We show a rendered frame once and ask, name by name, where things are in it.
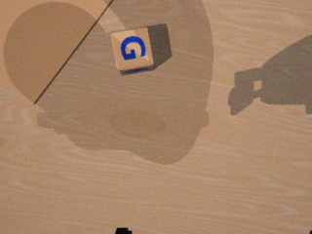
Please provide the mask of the tan mat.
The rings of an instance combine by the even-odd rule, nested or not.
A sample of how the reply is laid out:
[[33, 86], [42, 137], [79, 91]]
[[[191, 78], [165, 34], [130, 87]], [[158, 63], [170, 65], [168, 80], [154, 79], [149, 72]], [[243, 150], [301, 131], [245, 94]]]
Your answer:
[[0, 81], [35, 104], [113, 0], [0, 0]]

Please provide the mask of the tan block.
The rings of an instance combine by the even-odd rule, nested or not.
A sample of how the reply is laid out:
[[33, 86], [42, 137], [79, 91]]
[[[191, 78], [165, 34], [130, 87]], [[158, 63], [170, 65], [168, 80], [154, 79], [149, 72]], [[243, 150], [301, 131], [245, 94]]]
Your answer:
[[113, 31], [110, 35], [120, 75], [154, 69], [155, 58], [148, 26]]

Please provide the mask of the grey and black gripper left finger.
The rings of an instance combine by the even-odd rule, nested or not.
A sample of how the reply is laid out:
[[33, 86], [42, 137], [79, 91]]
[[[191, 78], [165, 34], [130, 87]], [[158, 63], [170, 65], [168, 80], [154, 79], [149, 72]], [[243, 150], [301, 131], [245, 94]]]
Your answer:
[[115, 234], [132, 234], [132, 231], [128, 231], [128, 227], [116, 228]]

